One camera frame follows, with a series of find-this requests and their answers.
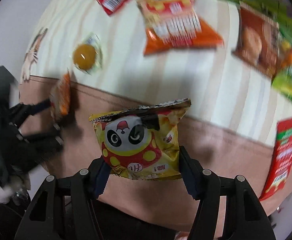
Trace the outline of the orange white panda snack bag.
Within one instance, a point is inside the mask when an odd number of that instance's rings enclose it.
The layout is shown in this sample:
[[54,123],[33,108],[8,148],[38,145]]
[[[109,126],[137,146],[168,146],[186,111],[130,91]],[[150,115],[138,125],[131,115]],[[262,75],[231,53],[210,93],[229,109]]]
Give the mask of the orange white panda snack bag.
[[51,89],[49,100],[54,122],[59,122],[68,115],[71,100],[71,75],[68,70]]

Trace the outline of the yellow panda snack bag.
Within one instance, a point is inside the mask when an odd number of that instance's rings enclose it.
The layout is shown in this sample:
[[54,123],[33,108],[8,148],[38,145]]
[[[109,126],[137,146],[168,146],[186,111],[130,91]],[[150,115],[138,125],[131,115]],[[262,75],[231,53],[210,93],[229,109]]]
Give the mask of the yellow panda snack bag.
[[132,180],[181,178],[177,125],[190,106],[190,99],[179,99],[91,115],[89,121],[111,173]]

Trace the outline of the striped cream pink blanket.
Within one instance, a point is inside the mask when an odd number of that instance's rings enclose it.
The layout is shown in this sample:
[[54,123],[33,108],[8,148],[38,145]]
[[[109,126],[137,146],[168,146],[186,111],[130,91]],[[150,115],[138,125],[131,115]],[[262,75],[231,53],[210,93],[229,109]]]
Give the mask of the striped cream pink blanket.
[[102,67],[73,71],[75,125],[63,131],[63,152],[44,164],[58,178],[72,176],[100,157],[89,116],[189,98],[178,125],[179,143],[205,168],[223,177],[241,174],[256,194],[268,175],[276,123],[292,117],[292,103],[270,80],[232,54],[239,35],[239,11],[223,0],[198,0],[199,17],[224,40],[216,49],[168,50],[144,56],[144,22],[135,1],[107,16],[96,0],[52,0],[42,13],[22,57],[24,103],[49,96],[72,66],[78,43],[96,34]]

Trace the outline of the long red snack packet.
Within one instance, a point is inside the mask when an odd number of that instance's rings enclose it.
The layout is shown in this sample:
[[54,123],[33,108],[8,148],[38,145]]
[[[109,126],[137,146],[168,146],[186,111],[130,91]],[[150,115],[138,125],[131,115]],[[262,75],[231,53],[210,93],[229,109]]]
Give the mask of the long red snack packet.
[[292,118],[277,123],[273,157],[260,201],[284,188],[292,168]]

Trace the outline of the yellow jelly cup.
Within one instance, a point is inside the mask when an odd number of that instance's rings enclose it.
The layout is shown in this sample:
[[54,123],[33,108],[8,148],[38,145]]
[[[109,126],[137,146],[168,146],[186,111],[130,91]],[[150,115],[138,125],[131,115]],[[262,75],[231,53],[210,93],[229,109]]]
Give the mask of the yellow jelly cup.
[[92,74],[103,66],[103,52],[99,37],[90,33],[79,43],[72,54],[72,61],[75,68],[85,74]]

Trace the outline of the green yellow snack bag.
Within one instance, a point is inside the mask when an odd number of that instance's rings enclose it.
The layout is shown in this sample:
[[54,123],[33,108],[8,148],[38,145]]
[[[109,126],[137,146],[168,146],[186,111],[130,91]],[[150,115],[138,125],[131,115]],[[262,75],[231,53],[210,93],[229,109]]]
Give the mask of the green yellow snack bag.
[[278,59],[271,85],[292,102],[292,38],[284,31],[278,36]]

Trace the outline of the brown snack packet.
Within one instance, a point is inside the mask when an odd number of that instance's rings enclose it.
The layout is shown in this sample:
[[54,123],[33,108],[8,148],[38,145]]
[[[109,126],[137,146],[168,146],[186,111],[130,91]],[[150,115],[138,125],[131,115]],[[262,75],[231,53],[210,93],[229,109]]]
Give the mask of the brown snack packet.
[[233,54],[272,79],[278,62],[279,24],[240,2],[240,27]]

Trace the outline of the orange Cuicuijiao snack bag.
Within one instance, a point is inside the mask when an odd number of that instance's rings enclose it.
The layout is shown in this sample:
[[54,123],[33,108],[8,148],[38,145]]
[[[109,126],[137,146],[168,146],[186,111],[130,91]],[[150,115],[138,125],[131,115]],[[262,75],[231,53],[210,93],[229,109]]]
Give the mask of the orange Cuicuijiao snack bag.
[[222,36],[198,16],[196,2],[137,0],[145,24],[144,55],[175,48],[216,48],[224,44]]

